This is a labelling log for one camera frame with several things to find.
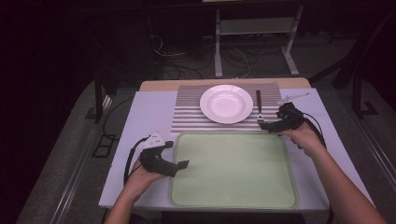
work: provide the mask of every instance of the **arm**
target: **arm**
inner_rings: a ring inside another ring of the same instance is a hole
[[[332,210],[340,223],[387,223],[341,170],[306,123],[297,130],[288,130],[280,134],[290,136],[312,159]]]
[[[128,181],[111,209],[106,224],[129,223],[134,203],[155,180],[164,177],[164,175],[151,173],[140,165],[140,161],[137,160],[132,168],[134,172],[129,176]]]

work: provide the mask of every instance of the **desk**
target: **desk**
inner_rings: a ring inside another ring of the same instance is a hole
[[[256,79],[222,79],[222,80],[184,80],[184,81],[148,81],[142,84],[136,93],[131,106],[130,114],[126,120],[124,130],[117,148],[114,161],[110,168],[107,181],[102,193],[100,206],[112,207],[122,189],[122,178],[125,163],[130,148],[143,137],[147,137],[156,131],[160,132],[165,141],[175,141],[177,137],[171,134],[173,113],[175,109],[177,89],[180,85],[206,85],[206,84],[238,84],[238,83],[274,83],[280,87],[282,97],[309,92],[309,98],[295,101],[297,108],[315,117],[322,130],[328,145],[329,152],[338,162],[340,167],[357,185],[363,194],[369,199],[366,188],[356,172],[350,158],[323,103],[315,89],[311,89],[306,79],[303,78],[256,78]],[[290,167],[294,176],[299,202],[293,210],[288,212],[307,212],[327,210],[329,202],[323,187],[320,184],[313,162],[297,148],[287,137],[284,137],[287,152],[290,158]],[[173,149],[165,150],[163,158],[167,161],[173,160]],[[223,209],[223,208],[189,208],[174,206],[169,200],[170,177],[156,181],[142,195],[135,204],[136,208],[158,211],[238,211],[251,212],[257,209]]]

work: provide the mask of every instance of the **white controller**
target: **white controller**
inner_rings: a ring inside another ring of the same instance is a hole
[[[155,132],[148,138],[148,140],[142,143],[141,148],[146,149],[146,148],[163,147],[163,146],[165,146],[165,141],[163,141],[163,138],[160,136],[158,132]]]

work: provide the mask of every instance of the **tray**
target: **tray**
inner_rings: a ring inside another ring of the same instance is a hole
[[[176,206],[292,209],[297,193],[283,139],[265,132],[193,132],[177,139]]]

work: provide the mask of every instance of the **plate rim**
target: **plate rim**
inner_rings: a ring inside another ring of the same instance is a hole
[[[218,119],[219,118],[218,116],[214,116],[209,111],[207,106],[205,106],[205,103],[207,104],[207,101],[205,102],[205,99],[208,99],[207,96],[210,96],[211,94],[216,92],[215,89],[219,89],[221,87],[223,87],[223,89],[221,89],[220,91],[227,90],[227,89],[230,89],[230,91],[232,91],[232,92],[238,92],[239,91],[238,93],[241,95],[241,98],[245,101],[245,104],[246,104],[246,106],[244,108],[244,111],[242,113],[244,116],[241,116],[240,118],[238,117],[237,119],[230,119],[230,121],[224,121],[223,119]],[[204,115],[208,119],[211,119],[211,120],[213,120],[213,121],[215,121],[217,123],[221,123],[221,124],[233,124],[233,123],[237,123],[237,122],[240,122],[240,121],[246,119],[250,115],[250,113],[253,111],[253,99],[251,98],[251,95],[246,90],[244,90],[243,88],[240,88],[238,86],[235,86],[235,85],[217,85],[217,86],[213,86],[213,87],[207,89],[201,95],[200,108],[201,108],[201,111],[204,113]]]

